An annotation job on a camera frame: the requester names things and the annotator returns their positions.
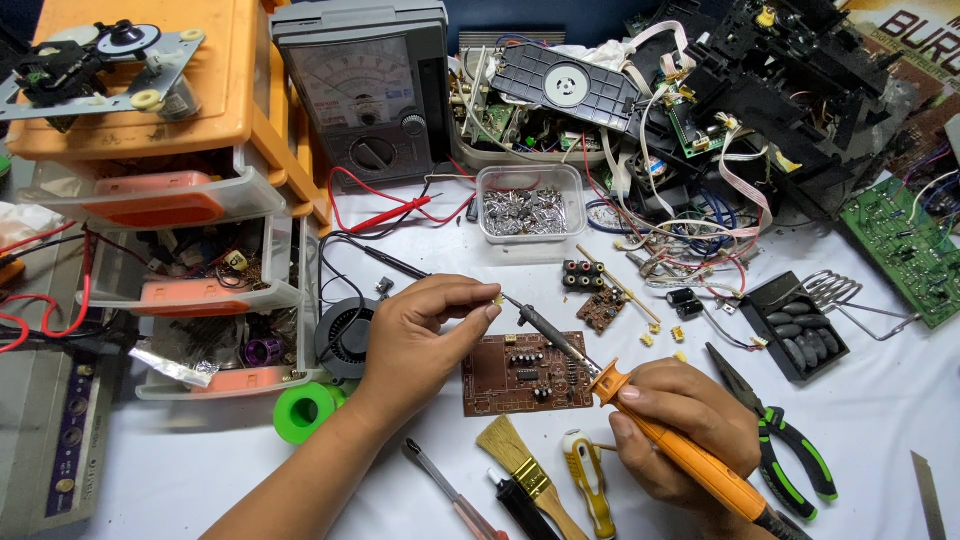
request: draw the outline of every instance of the multimeter dial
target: multimeter dial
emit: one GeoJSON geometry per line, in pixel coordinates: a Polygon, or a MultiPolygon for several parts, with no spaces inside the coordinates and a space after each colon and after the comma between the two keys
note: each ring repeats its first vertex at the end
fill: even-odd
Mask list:
{"type": "Polygon", "coordinates": [[[415,108],[403,37],[312,45],[290,50],[321,129],[397,122],[415,108]]]}

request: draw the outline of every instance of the white table surface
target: white table surface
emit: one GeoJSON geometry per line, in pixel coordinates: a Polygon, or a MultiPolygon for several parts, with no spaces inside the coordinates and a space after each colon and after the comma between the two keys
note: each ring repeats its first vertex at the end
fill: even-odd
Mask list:
{"type": "MultiPolygon", "coordinates": [[[[432,191],[446,194],[428,209],[434,215],[449,214],[466,198],[471,187],[472,184],[458,180],[436,184],[432,191]]],[[[420,188],[408,185],[389,191],[409,200],[419,194],[420,188]]],[[[357,193],[338,197],[338,201],[348,224],[393,205],[357,193]]],[[[574,248],[576,242],[547,250],[508,247],[511,253],[507,254],[503,248],[488,244],[479,227],[466,219],[460,227],[450,223],[442,228],[418,219],[377,242],[376,247],[427,272],[461,273],[483,282],[502,283],[511,295],[549,314],[561,330],[584,331],[588,352],[598,361],[619,356],[621,371],[681,350],[692,365],[717,379],[704,349],[704,343],[711,341],[766,405],[786,410],[786,420],[816,445],[830,467],[839,499],[826,504],[813,497],[797,458],[774,439],[787,475],[801,493],[813,497],[820,509],[817,519],[805,528],[817,540],[926,538],[911,450],[929,460],[948,537],[960,537],[960,514],[949,510],[960,508],[960,484],[956,482],[960,479],[960,353],[954,337],[960,322],[953,320],[936,332],[916,323],[893,339],[878,343],[839,313],[834,314],[833,324],[852,352],[819,379],[800,387],[784,378],[769,354],[735,349],[703,317],[684,323],[686,341],[674,343],[666,331],[680,322],[676,314],[661,299],[662,292],[658,298],[659,291],[646,288],[636,268],[613,249],[612,236],[587,230],[576,240],[604,261],[663,319],[665,332],[656,336],[652,349],[638,342],[648,322],[638,308],[628,306],[610,330],[597,337],[574,317],[586,296],[568,294],[568,302],[564,302],[557,264],[510,265],[503,261],[534,252],[538,258],[553,254],[558,260],[580,259],[574,248]]],[[[750,263],[748,290],[788,270],[802,279],[828,268],[865,285],[858,303],[907,310],[837,232],[817,226],[774,228],[758,245],[763,253],[750,263]]],[[[411,282],[348,245],[331,247],[327,256],[368,297],[374,297],[373,284],[382,276],[393,279],[397,290],[411,282]]],[[[719,272],[716,280],[739,282],[735,271],[719,272]]],[[[348,291],[341,282],[335,282],[325,294],[330,299],[341,299],[352,294],[348,291]]],[[[708,302],[708,308],[712,308],[712,302],[708,302]]],[[[886,333],[897,324],[881,315],[862,315],[861,320],[877,332],[886,333]]],[[[740,314],[730,316],[716,311],[715,316],[741,340],[752,334],[740,314]]],[[[516,327],[516,310],[506,307],[491,333],[523,330],[516,327]]],[[[272,410],[276,396],[140,402],[132,389],[143,377],[143,368],[134,365],[113,413],[96,516],[89,523],[40,537],[196,538],[294,450],[274,432],[272,410]]],[[[567,511],[590,536],[589,518],[566,471],[560,440],[567,430],[582,428],[595,442],[611,443],[609,413],[595,407],[511,416],[527,446],[557,485],[567,511]]],[[[464,418],[460,372],[454,371],[440,397],[384,448],[328,537],[469,538],[441,489],[400,451],[403,437],[411,436],[450,483],[496,528],[506,530],[511,538],[523,538],[493,497],[494,488],[486,479],[488,468],[505,472],[474,444],[477,434],[491,420],[492,417],[464,418]]],[[[687,515],[652,501],[629,477],[615,454],[604,453],[603,466],[618,538],[698,537],[687,515]]],[[[751,481],[774,507],[783,509],[759,473],[751,481]]]]}

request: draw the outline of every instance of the green solder spool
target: green solder spool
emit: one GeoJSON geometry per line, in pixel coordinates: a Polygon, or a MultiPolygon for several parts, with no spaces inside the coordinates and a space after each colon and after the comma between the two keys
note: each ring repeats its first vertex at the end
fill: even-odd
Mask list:
{"type": "Polygon", "coordinates": [[[274,406],[274,429],[290,444],[303,444],[347,400],[334,384],[308,382],[288,388],[274,406]]]}

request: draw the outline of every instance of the circuit board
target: circuit board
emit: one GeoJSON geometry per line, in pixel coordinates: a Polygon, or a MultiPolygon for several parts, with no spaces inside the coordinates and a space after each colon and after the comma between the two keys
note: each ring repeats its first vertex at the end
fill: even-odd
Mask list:
{"type": "MultiPolygon", "coordinates": [[[[484,114],[484,127],[487,128],[490,135],[496,137],[496,140],[503,140],[503,132],[507,131],[510,117],[513,116],[515,108],[516,105],[511,104],[497,104],[487,107],[487,112],[484,114]]],[[[483,132],[480,133],[477,140],[490,142],[490,139],[483,132]]]]}
{"type": "Polygon", "coordinates": [[[840,219],[931,329],[960,311],[960,250],[948,231],[891,178],[844,205],[840,219]]]}
{"type": "MultiPolygon", "coordinates": [[[[679,92],[676,85],[672,85],[669,91],[672,94],[679,92]]],[[[713,134],[704,146],[701,141],[708,135],[697,127],[690,116],[693,104],[683,97],[670,97],[664,100],[664,103],[666,104],[666,115],[670,117],[673,129],[677,130],[677,136],[684,147],[684,154],[688,158],[723,148],[727,140],[727,128],[721,126],[720,130],[713,134]]]]}
{"type": "Polygon", "coordinates": [[[577,318],[587,323],[597,335],[602,335],[626,304],[627,297],[623,291],[605,286],[600,292],[590,295],[587,303],[577,311],[577,318]]]}
{"type": "MultiPolygon", "coordinates": [[[[564,335],[586,351],[583,332],[564,335]]],[[[462,371],[465,416],[593,406],[583,368],[538,333],[484,336],[462,371]]]]}

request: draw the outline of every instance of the black fan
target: black fan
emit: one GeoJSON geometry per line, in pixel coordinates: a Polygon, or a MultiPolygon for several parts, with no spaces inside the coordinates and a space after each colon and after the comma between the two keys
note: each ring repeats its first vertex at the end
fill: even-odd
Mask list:
{"type": "MultiPolygon", "coordinates": [[[[347,379],[363,377],[367,365],[367,340],[370,336],[370,322],[373,312],[380,303],[369,298],[364,299],[364,308],[360,315],[347,328],[343,337],[330,347],[323,358],[317,361],[330,372],[334,384],[340,384],[347,379]]],[[[331,307],[320,319],[317,332],[314,334],[316,354],[322,353],[330,341],[347,326],[350,319],[360,308],[359,298],[349,298],[338,302],[331,307]]]]}

